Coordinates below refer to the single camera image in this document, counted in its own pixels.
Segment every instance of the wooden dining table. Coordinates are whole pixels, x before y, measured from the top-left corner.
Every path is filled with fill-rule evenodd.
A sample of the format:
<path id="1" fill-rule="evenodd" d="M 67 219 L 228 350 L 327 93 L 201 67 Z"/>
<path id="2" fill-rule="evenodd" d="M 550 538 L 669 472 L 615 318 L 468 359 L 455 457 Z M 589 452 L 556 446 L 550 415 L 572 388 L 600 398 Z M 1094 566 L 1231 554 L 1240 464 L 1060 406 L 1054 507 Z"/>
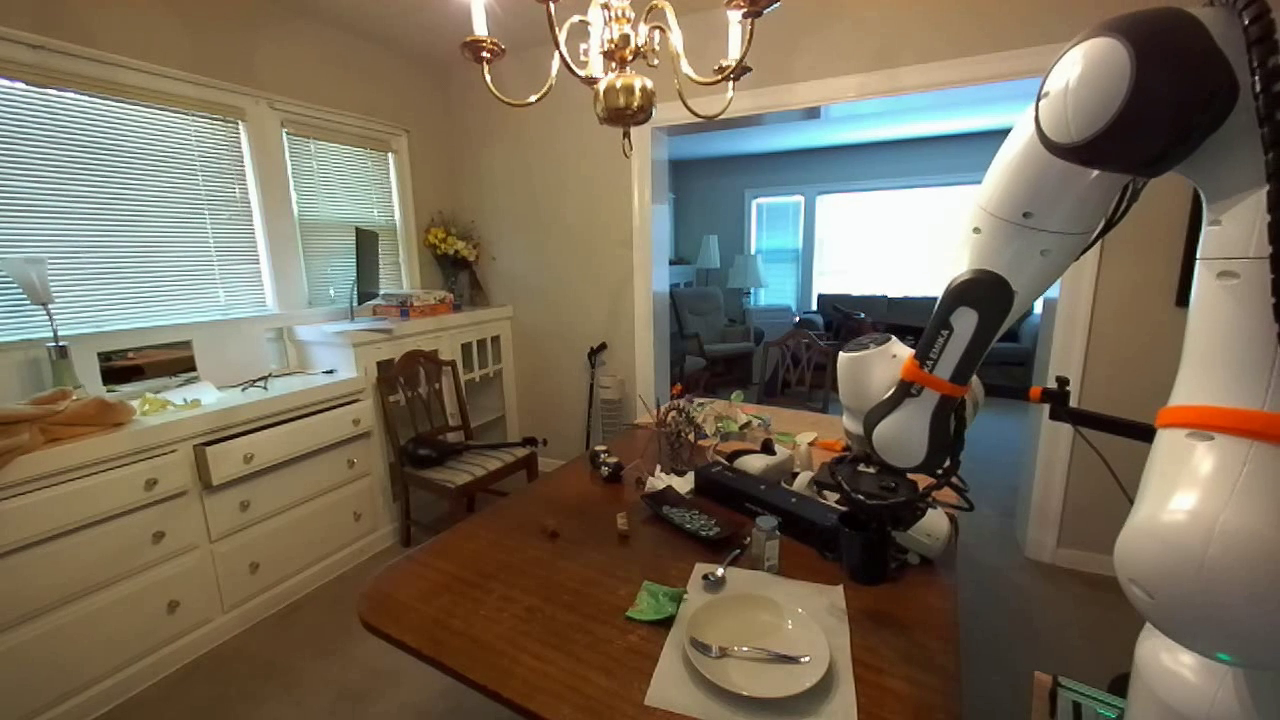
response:
<path id="1" fill-rule="evenodd" d="M 582 457 L 385 568 L 361 600 L 365 628 L 523 718 L 671 718 L 645 703 L 669 623 L 630 608 L 645 582 L 685 587 L 693 566 L 720 554 L 647 513 L 652 430 L 607 450 L 619 481 Z M 779 577 L 844 587 L 859 720 L 962 718 L 949 561 L 853 584 L 834 557 L 786 538 Z"/>

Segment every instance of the jar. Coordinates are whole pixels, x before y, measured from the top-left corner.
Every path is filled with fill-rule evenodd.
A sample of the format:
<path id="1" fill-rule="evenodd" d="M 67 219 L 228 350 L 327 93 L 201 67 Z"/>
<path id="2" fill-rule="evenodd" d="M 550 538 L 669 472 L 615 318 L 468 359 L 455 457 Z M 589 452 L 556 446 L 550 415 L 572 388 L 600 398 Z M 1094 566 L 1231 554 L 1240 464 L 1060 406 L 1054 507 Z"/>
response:
<path id="1" fill-rule="evenodd" d="M 779 546 L 786 546 L 779 521 L 775 515 L 755 515 L 746 566 L 760 568 L 760 574 L 775 574 L 779 568 Z"/>

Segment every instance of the flowers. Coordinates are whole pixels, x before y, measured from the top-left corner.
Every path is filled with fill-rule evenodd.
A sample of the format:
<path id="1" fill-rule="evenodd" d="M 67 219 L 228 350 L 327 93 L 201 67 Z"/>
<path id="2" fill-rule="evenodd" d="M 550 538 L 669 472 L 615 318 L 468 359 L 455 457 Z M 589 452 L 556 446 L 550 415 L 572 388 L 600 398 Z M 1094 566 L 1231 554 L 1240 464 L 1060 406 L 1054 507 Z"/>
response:
<path id="1" fill-rule="evenodd" d="M 57 318 L 54 318 L 57 297 L 54 297 L 46 259 L 0 259 L 0 277 L 17 285 L 47 318 L 47 339 L 54 350 L 62 350 L 64 338 L 57 333 Z"/>
<path id="2" fill-rule="evenodd" d="M 472 233 L 466 233 L 460 225 L 453 219 L 434 219 L 423 228 L 423 245 L 437 259 L 443 265 L 479 265 L 479 245 Z"/>

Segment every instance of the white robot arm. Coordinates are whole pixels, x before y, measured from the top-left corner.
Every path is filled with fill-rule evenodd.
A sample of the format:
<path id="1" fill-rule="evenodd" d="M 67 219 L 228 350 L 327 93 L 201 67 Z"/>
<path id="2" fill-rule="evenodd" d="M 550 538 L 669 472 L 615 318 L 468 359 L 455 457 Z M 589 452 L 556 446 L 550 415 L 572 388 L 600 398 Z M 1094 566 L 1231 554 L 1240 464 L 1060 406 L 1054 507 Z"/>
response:
<path id="1" fill-rule="evenodd" d="M 1082 36 L 988 167 L 969 269 L 917 354 L 839 354 L 849 430 L 883 472 L 958 472 L 969 388 L 992 339 L 1179 172 L 1203 238 L 1179 378 L 1156 415 L 1115 577 L 1148 628 L 1137 720 L 1280 718 L 1280 61 L 1267 0 L 1152 10 Z"/>

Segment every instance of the cable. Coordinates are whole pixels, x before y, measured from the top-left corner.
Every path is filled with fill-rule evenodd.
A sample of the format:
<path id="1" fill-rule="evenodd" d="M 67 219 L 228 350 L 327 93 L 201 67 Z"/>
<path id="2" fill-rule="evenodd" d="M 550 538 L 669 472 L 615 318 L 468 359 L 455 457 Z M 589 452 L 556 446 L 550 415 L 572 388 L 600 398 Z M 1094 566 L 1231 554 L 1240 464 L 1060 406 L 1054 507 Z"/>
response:
<path id="1" fill-rule="evenodd" d="M 1115 493 L 1126 496 L 1126 505 L 1131 505 L 1131 487 L 1119 481 L 1115 464 L 1094 446 L 1094 437 L 1084 430 L 1072 426 L 1072 433 L 1082 437 L 1084 450 L 1094 450 L 1094 457 L 1108 469 Z"/>

